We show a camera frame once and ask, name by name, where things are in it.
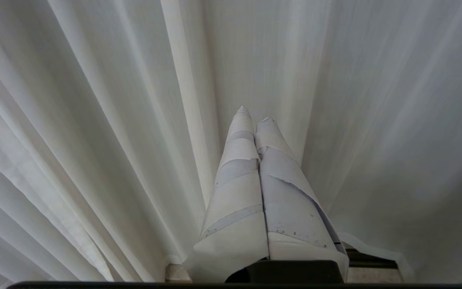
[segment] white fabric backdrop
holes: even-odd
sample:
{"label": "white fabric backdrop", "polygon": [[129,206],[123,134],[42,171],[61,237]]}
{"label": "white fabric backdrop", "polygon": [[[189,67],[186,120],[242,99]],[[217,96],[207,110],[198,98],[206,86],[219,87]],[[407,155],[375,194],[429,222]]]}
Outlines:
{"label": "white fabric backdrop", "polygon": [[462,282],[462,2],[0,0],[0,287],[162,280],[240,105],[345,242]]}

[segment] curtain fold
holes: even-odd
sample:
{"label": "curtain fold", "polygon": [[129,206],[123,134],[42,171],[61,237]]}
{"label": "curtain fold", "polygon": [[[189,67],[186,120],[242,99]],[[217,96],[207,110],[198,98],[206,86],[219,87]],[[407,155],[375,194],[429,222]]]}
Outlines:
{"label": "curtain fold", "polygon": [[0,0],[0,287],[163,281],[241,105],[345,242],[462,282],[462,2]]}

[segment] white curtain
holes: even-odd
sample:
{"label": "white curtain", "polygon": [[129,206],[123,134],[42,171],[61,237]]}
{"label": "white curtain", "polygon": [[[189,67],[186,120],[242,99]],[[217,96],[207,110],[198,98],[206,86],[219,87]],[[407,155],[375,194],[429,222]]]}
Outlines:
{"label": "white curtain", "polygon": [[462,1],[0,0],[0,287],[162,281],[240,105],[343,241],[462,282]]}

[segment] sheer curtain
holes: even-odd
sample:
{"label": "sheer curtain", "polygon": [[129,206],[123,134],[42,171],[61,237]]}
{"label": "sheer curtain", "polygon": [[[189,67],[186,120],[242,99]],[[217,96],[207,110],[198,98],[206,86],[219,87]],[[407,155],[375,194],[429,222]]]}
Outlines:
{"label": "sheer curtain", "polygon": [[0,0],[0,287],[162,281],[241,105],[343,241],[462,282],[462,2]]}

